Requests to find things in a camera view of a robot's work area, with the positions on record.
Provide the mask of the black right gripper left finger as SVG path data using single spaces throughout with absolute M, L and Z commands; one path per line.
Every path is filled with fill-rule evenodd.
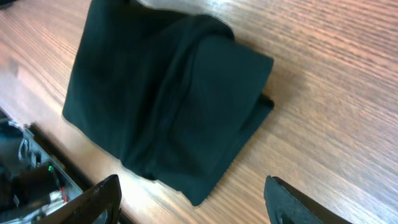
M 92 186 L 38 224 L 117 224 L 120 215 L 121 186 L 116 174 Z

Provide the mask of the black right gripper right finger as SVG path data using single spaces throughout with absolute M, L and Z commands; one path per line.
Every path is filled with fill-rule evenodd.
M 271 224 L 348 223 L 276 176 L 266 177 L 264 200 Z

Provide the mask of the black polo shirt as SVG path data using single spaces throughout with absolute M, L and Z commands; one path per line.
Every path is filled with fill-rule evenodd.
M 212 16 L 93 0 L 62 114 L 197 206 L 272 111 L 273 64 Z

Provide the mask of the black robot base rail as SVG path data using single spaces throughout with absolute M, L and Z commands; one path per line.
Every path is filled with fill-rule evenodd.
M 94 185 L 37 125 L 1 113 L 1 223 L 37 223 Z

